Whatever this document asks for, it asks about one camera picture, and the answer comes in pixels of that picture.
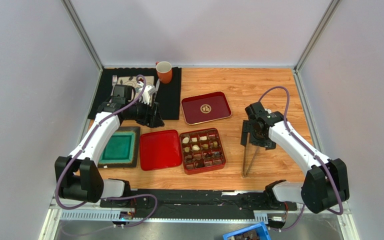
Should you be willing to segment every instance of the blue container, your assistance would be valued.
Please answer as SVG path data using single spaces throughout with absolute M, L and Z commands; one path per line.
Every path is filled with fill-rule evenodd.
M 256 233 L 260 237 L 260 240 L 271 240 L 271 236 L 269 236 L 268 229 L 266 228 L 266 225 L 264 222 L 260 222 L 260 223 L 254 224 L 252 226 L 244 227 L 242 229 L 226 233 L 223 235 L 223 239 L 228 240 L 228 238 L 230 238 L 232 236 L 244 234 L 244 233 L 251 231 L 251 230 L 256 231 Z

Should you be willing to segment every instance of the gold logo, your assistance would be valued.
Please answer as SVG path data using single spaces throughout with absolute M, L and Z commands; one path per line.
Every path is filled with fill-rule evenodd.
M 203 114 L 208 114 L 209 112 L 211 112 L 211 106 L 208 105 L 208 104 L 204 104 L 201 106 L 201 112 Z

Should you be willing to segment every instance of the cup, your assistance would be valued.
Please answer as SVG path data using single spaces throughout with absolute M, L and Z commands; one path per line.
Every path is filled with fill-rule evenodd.
M 163 84 L 168 84 L 173 78 L 173 68 L 168 61 L 156 62 L 156 73 L 158 74 L 159 81 Z

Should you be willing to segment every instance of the white wall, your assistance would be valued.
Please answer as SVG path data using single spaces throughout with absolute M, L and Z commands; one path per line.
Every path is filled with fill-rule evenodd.
M 105 66 L 293 66 L 330 0 L 72 0 Z
M 301 76 L 326 153 L 347 164 L 361 239 L 384 239 L 384 1 L 342 1 Z
M 0 0 L 0 239 L 37 239 L 97 84 L 59 0 Z

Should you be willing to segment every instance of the wooden tabletop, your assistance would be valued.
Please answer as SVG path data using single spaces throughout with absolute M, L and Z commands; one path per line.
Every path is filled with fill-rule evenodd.
M 284 86 L 291 99 L 288 121 L 311 144 L 302 104 L 290 69 L 262 68 L 183 68 L 181 99 L 212 92 L 223 92 L 232 110 L 230 118 L 188 125 L 180 110 L 179 120 L 165 120 L 165 126 L 148 128 L 135 121 L 124 121 L 122 126 L 139 126 L 141 134 L 163 130 L 177 130 L 179 134 L 194 130 L 216 128 L 226 157 L 221 170 L 186 175 L 183 165 L 165 169 L 143 171 L 140 159 L 136 168 L 99 168 L 103 179 L 122 179 L 132 188 L 141 189 L 192 189 L 192 190 L 264 190 L 265 186 L 281 179 L 291 182 L 304 180 L 298 165 L 279 146 L 265 151 L 260 148 L 248 177 L 242 177 L 244 147 L 240 144 L 243 120 L 247 120 L 245 108 L 259 100 L 269 88 Z M 275 89 L 262 100 L 265 108 L 284 113 L 286 94 Z

